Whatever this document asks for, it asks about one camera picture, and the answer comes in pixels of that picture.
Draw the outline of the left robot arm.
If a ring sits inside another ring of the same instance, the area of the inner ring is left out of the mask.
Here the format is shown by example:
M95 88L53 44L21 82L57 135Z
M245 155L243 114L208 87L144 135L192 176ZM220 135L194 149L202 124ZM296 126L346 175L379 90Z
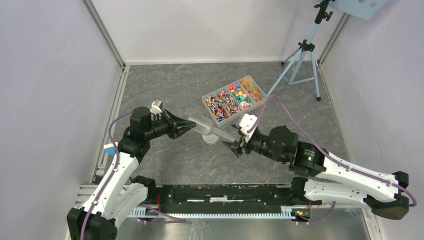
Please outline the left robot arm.
M167 135L177 139L194 128L194 121L173 115L164 108L136 107L119 142L111 140L113 162L80 208L71 208L66 220L72 240L114 240L128 215L139 205L157 198L154 179L135 177L125 183L150 149L150 141Z

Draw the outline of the light blue perforated board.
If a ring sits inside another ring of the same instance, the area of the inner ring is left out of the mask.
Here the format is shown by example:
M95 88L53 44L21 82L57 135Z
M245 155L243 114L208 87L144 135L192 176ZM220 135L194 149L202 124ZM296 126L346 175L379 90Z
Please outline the light blue perforated board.
M333 9L344 12L348 15L369 21L375 13L377 13L388 0L317 0L318 4L314 7L319 8L321 5L331 7Z

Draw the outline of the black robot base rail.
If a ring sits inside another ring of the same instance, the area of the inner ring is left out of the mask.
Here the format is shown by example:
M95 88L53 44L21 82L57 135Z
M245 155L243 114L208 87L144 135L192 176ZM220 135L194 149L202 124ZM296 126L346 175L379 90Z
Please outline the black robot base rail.
M322 205L287 184L164 184L143 203L166 214L276 214L281 207Z

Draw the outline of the clear compartment candy tray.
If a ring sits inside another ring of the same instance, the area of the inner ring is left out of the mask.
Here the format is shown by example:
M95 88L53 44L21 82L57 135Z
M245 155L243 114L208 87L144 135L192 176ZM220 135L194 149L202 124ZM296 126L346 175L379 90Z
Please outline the clear compartment candy tray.
M201 97L209 117L221 128L265 103L267 94L247 75Z

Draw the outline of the blue and white block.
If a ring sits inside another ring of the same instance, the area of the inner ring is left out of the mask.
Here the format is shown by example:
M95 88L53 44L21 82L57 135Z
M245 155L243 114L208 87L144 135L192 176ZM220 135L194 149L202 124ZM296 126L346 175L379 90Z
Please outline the blue and white block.
M110 156L114 156L116 154L115 147L114 147L113 143L105 144L103 146L103 151Z

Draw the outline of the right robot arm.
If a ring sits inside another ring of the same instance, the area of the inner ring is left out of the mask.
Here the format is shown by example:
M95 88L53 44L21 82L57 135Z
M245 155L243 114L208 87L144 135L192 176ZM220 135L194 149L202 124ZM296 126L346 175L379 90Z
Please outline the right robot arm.
M401 220L409 212L409 199L402 194L409 176L397 171L382 173L343 160L325 149L300 141L285 125L268 135L259 129L240 131L240 140L225 141L237 157L255 152L280 164L297 176L289 189L295 204L304 201L339 202L367 206L371 212L389 220Z

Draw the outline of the clear plastic scoop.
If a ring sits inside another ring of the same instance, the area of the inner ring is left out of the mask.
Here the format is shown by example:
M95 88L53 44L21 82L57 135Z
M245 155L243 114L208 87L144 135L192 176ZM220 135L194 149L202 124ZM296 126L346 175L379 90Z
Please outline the clear plastic scoop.
M213 132L215 135L219 136L219 140L221 139L227 142L234 142L236 140L236 138L230 133L227 133L216 127L214 122L207 117L201 115L191 115L187 117L187 120L196 122L196 127L193 127L192 129L201 135L206 135L209 132Z

